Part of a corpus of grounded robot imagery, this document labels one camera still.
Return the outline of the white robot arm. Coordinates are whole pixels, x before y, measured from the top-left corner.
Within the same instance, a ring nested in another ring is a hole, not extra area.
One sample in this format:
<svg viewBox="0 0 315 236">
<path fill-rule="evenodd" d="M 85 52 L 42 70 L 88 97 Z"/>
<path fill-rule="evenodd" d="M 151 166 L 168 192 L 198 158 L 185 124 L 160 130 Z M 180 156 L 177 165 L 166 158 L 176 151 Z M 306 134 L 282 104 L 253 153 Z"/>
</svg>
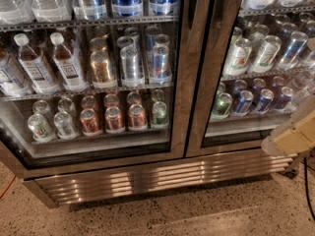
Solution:
<svg viewBox="0 0 315 236">
<path fill-rule="evenodd" d="M 315 148 L 315 94 L 308 95 L 290 115 L 261 143 L 272 156 L 292 155 Z"/>
</svg>

